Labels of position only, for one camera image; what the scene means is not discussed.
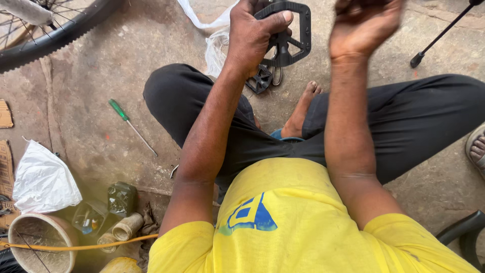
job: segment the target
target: hand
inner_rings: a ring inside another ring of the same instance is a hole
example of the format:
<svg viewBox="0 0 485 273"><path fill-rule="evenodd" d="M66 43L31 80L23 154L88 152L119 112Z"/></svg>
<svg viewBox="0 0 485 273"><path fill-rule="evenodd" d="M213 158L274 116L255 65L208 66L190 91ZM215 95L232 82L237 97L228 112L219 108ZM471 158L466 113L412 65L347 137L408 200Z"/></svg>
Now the hand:
<svg viewBox="0 0 485 273"><path fill-rule="evenodd" d="M344 57L367 60L399 28L403 1L338 0L329 45L332 61Z"/></svg>
<svg viewBox="0 0 485 273"><path fill-rule="evenodd" d="M231 10L229 50L224 66L233 66L246 78L258 72L272 34L285 31L293 21L291 11L282 11L264 19L254 18L258 0L240 0Z"/></svg>

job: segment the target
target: screwdriver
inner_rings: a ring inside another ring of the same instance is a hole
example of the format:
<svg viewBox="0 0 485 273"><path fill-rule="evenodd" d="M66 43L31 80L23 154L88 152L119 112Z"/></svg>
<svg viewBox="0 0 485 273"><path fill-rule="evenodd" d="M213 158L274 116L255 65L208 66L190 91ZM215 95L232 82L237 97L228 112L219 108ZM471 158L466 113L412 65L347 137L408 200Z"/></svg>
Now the screwdriver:
<svg viewBox="0 0 485 273"><path fill-rule="evenodd" d="M121 118L128 122L128 124L130 125L130 127L135 131L135 133L141 138L141 140L143 141L143 143L150 149L150 151L152 151L152 153L155 155L155 156L158 156L158 154L150 147L150 145L146 142L146 140L142 137L142 135L135 129L135 127L133 127L133 125L130 123L129 121L129 118L128 116L125 114L125 112L123 112L123 110L121 109L121 107L113 100L113 99L110 99L108 101L110 103L110 105L113 107L113 109L121 116Z"/></svg>

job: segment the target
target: blue print on t-shirt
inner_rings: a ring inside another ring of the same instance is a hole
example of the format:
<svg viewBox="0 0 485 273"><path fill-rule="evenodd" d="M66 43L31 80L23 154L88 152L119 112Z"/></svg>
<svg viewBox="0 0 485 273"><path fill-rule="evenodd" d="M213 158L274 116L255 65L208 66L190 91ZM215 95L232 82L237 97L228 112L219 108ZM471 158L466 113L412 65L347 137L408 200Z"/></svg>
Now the blue print on t-shirt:
<svg viewBox="0 0 485 273"><path fill-rule="evenodd" d="M262 231L273 231L278 228L263 204L264 193L241 204L219 228L219 233L231 235L238 228L252 228Z"/></svg>

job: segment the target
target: cardboard box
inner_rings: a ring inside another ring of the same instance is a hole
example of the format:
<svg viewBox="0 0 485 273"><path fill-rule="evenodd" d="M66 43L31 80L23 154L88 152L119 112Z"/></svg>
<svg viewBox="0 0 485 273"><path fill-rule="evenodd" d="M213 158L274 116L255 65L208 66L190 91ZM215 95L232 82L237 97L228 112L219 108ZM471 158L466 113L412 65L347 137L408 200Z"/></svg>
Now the cardboard box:
<svg viewBox="0 0 485 273"><path fill-rule="evenodd" d="M0 128L13 127L12 112L8 109L8 105L5 100L0 100Z"/></svg>
<svg viewBox="0 0 485 273"><path fill-rule="evenodd" d="M11 200L2 201L3 209L11 209L12 213L0 217L0 227L8 229L12 221L19 216L19 209L14 206L12 192L14 189L14 165L12 163L12 152L7 140L0 140L0 194L8 196Z"/></svg>

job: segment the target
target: yellow hose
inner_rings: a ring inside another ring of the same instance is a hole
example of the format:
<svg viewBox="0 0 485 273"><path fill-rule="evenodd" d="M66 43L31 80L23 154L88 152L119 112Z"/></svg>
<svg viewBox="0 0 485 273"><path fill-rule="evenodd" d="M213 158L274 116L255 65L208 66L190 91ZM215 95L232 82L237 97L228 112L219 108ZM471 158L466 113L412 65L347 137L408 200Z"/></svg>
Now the yellow hose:
<svg viewBox="0 0 485 273"><path fill-rule="evenodd" d="M130 239L128 241L114 242L114 243L109 243L109 244L83 245L83 246L58 247L58 246L45 246L45 245L33 245L33 244L31 244L29 246L32 247L32 249L35 249L35 250L76 251L76 250L89 250L89 249L99 249L99 248L104 248L104 247L117 246L117 245L122 245L122 244L126 244L126 243L142 241L142 240L157 238L157 237L158 237L158 234L152 234L152 235L133 238L133 239ZM6 243L6 242L2 242L2 241L0 241L0 246L3 246L4 248L18 247L18 248L30 249L29 246L26 245L26 244L10 244L10 243Z"/></svg>

